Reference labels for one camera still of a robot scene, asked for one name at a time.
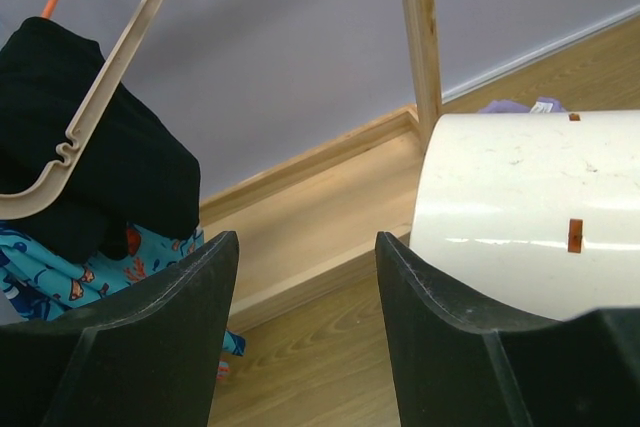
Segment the purple cloth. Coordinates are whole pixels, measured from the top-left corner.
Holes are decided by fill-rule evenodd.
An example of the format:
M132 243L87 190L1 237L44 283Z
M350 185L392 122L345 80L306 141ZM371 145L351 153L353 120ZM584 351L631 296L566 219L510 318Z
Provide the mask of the purple cloth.
M486 114L534 114L565 112L566 109L562 106L561 102L550 97L539 97L532 107L508 99L493 100L487 106L479 110L479 113Z

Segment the blue patterned garment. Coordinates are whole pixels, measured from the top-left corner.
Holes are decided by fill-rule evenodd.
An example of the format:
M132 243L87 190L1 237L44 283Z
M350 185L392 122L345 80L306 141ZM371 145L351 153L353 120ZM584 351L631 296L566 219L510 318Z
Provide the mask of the blue patterned garment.
M51 321L140 282L203 245L201 229L175 240L129 224L123 258L97 252L82 263L72 263L3 222L1 290L22 318Z

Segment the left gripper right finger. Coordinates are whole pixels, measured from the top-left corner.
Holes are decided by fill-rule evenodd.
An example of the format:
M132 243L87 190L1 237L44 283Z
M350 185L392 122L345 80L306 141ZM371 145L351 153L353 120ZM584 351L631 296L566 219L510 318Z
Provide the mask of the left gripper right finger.
M375 262L404 426L635 426L639 312L556 322L430 265L388 232Z

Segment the wooden rack frame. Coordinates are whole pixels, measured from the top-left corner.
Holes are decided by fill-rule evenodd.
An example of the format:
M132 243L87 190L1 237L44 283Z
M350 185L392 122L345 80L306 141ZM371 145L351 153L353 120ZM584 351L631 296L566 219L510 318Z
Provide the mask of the wooden rack frame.
M435 0L402 2L415 102L203 203L206 233L233 230L241 242L232 329L251 329L366 276L378 230L409 234L442 91Z

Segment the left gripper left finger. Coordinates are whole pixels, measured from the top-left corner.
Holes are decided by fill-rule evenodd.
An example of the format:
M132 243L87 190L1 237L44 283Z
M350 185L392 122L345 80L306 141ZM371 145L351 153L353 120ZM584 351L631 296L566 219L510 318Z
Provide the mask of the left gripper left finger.
M239 261L223 232L53 321L1 329L5 426L204 426Z

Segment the white round drawer organizer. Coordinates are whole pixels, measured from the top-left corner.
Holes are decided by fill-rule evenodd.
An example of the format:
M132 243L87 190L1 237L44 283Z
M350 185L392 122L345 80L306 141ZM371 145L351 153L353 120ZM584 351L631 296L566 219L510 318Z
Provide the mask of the white round drawer organizer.
M638 112L443 116L409 245L465 285L538 316L637 306Z

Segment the wooden clothes hanger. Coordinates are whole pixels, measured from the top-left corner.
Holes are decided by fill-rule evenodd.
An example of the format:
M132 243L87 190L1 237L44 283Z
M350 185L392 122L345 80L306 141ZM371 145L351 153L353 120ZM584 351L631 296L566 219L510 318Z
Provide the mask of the wooden clothes hanger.
M57 158L45 164L32 186L1 196L3 219L35 215L62 194L163 1L140 1L67 126L66 140L56 146Z

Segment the black garment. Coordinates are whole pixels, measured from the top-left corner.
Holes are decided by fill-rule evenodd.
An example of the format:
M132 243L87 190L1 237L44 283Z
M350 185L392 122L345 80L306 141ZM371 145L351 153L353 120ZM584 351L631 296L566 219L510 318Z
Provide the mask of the black garment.
M35 183L104 64L97 42L42 17L1 49L1 191ZM42 212L14 229L72 263L132 249L135 224L185 240L199 222L200 166L159 118L118 86L72 177Z

